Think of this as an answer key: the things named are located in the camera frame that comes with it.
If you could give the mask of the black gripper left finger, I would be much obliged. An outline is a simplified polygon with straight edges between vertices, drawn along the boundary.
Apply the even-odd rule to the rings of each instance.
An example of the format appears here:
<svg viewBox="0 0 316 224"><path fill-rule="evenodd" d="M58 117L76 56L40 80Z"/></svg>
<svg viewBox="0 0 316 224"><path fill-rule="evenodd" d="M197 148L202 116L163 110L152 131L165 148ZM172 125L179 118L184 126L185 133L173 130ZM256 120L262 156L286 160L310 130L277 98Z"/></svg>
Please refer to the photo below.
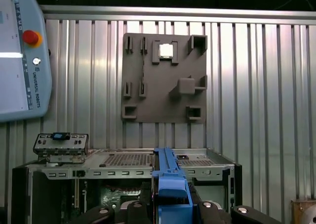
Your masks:
<svg viewBox="0 0 316 224"><path fill-rule="evenodd" d="M132 201L117 213L112 207L97 206L74 219L75 224L152 224L147 204Z"/></svg>

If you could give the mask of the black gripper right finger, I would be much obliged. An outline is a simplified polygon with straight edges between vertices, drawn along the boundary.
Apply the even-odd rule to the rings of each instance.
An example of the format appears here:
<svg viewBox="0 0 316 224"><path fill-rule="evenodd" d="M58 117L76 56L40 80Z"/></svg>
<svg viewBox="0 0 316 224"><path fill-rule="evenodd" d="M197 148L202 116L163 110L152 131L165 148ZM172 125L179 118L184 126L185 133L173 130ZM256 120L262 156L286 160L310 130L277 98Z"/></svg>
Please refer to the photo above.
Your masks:
<svg viewBox="0 0 316 224"><path fill-rule="evenodd" d="M233 207L228 213L211 201L203 201L196 188L189 184L193 201L194 224L280 224L274 218L248 206Z"/></svg>

